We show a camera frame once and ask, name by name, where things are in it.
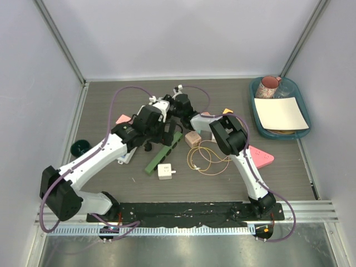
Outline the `light pink cube adapter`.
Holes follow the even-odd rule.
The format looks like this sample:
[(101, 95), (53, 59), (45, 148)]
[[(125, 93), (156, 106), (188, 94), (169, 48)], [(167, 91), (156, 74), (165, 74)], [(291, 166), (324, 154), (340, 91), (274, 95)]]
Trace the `light pink cube adapter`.
[(190, 148), (197, 147), (201, 141), (201, 136), (196, 131), (190, 131), (185, 135), (185, 142)]

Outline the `peach USB charger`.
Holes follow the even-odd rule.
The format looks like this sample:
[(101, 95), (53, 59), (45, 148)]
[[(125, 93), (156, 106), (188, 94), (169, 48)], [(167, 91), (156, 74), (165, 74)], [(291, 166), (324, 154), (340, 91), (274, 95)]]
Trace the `peach USB charger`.
[(211, 116), (209, 112), (202, 112), (200, 115), (202, 115), (202, 116), (208, 116), (208, 117)]

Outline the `green power strip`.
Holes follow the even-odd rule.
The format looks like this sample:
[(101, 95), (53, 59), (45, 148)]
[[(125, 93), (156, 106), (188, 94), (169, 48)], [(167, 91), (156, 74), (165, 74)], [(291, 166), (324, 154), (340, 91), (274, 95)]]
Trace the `green power strip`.
[(183, 134), (181, 132), (175, 132), (171, 146), (163, 146), (156, 156), (145, 167), (144, 172), (147, 175), (152, 175), (154, 171), (158, 169), (158, 164), (164, 162), (164, 160), (171, 154), (172, 150), (182, 139)]

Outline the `yellow USB charger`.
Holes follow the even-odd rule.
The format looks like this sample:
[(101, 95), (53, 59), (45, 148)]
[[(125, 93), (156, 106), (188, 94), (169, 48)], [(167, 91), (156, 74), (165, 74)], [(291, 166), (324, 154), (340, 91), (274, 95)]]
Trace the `yellow USB charger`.
[(226, 109), (223, 110), (222, 113), (223, 113), (223, 114), (227, 114), (227, 113), (234, 113), (234, 112), (233, 112), (232, 110), (226, 108)]

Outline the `pink power strip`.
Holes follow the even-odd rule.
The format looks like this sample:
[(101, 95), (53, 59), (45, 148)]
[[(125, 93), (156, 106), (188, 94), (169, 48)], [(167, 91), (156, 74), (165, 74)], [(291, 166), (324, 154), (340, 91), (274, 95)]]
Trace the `pink power strip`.
[(260, 149), (257, 149), (254, 146), (249, 145), (249, 150), (253, 159), (253, 162), (257, 169), (260, 169), (262, 167), (268, 166), (273, 163), (274, 161), (274, 156), (262, 151)]

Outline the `white USB charger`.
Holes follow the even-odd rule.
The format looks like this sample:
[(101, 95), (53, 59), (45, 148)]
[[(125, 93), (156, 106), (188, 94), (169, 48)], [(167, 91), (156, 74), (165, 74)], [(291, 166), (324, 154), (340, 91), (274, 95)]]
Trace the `white USB charger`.
[(200, 131), (202, 140), (212, 140), (212, 133), (210, 131)]

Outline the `white power strip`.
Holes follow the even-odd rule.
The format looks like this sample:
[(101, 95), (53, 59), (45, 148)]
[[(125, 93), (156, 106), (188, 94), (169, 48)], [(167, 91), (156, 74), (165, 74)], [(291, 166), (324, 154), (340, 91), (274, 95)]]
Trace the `white power strip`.
[(120, 164), (120, 165), (123, 165), (123, 164), (128, 164), (134, 153), (136, 152), (137, 148), (135, 147), (134, 149), (132, 149), (130, 152), (128, 152), (127, 154), (125, 154), (124, 156), (121, 156), (117, 159), (117, 162)]

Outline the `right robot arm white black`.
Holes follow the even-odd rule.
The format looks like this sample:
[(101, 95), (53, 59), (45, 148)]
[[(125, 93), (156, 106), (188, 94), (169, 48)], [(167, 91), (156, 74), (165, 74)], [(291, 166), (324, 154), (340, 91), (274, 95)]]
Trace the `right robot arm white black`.
[(211, 132), (220, 151), (238, 168), (248, 191), (251, 213), (262, 220), (270, 215), (276, 199), (255, 166), (249, 147), (249, 129), (243, 119), (232, 113), (207, 115), (195, 111), (187, 94), (166, 95), (159, 100), (168, 104), (167, 118), (177, 117), (189, 130)]

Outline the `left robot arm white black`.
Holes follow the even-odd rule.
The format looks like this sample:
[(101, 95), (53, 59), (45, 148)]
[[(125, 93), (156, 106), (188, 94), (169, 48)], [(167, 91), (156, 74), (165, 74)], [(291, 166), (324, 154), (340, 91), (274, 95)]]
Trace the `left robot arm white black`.
[(105, 166), (145, 141), (171, 144), (175, 126), (165, 132), (169, 109), (169, 103), (164, 100), (144, 105), (132, 122), (117, 124), (103, 141), (84, 155), (59, 169), (49, 166), (43, 171), (40, 197), (59, 221), (69, 220), (78, 213), (97, 214), (107, 222), (118, 217), (119, 204), (113, 196), (81, 189)]

